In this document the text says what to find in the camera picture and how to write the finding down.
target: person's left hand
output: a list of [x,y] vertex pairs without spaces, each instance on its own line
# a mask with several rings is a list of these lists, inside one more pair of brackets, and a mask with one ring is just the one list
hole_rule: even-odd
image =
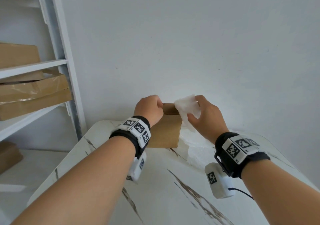
[[163,116],[162,101],[158,95],[152,95],[142,98],[134,109],[134,115],[140,115],[146,118],[150,126],[154,126]]

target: forearm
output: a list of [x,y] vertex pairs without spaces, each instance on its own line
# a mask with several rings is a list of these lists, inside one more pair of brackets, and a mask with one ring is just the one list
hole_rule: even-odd
[[129,139],[109,139],[35,200],[12,223],[106,224],[135,155]]
[[319,223],[320,193],[273,162],[250,162],[241,177],[271,225]]

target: cardboard box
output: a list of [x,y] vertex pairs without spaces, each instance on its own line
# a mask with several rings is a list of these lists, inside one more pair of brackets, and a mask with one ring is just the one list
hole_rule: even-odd
[[0,142],[0,174],[23,159],[22,154],[14,143]]
[[[34,64],[40,62],[38,48],[35,45],[16,45],[0,43],[0,69]],[[0,79],[3,82],[42,80],[42,71],[24,73],[18,76]]]
[[177,148],[182,119],[173,103],[164,103],[163,112],[161,120],[151,127],[148,147]]
[[72,100],[65,75],[44,80],[0,85],[0,121]]

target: black cable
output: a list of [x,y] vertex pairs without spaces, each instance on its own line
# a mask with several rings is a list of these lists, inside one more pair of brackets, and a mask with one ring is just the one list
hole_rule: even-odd
[[248,195],[246,192],[244,192],[244,191],[242,191],[242,190],[239,190],[239,189],[237,189],[237,188],[228,188],[228,190],[237,190],[237,191],[240,191],[240,192],[246,194],[247,196],[249,196],[251,199],[254,200],[254,198],[253,198],[251,195]]

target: hand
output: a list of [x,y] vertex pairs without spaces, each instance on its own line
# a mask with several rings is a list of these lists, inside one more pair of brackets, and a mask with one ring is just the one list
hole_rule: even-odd
[[226,122],[219,108],[204,96],[196,96],[196,100],[201,109],[200,118],[197,119],[193,114],[188,113],[188,121],[204,138],[214,144],[221,134],[229,131]]
[[154,126],[163,116],[162,101],[158,95],[152,95],[142,98],[134,109],[134,115],[140,115],[146,118],[150,126]]

